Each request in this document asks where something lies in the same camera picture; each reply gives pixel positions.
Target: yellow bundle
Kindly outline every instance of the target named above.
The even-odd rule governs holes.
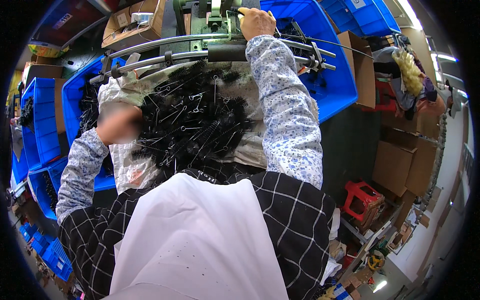
[[[419,77],[421,71],[413,61],[413,56],[405,50],[399,49],[392,53],[392,58],[400,67],[407,91],[415,97],[418,96],[423,88],[423,78]]]

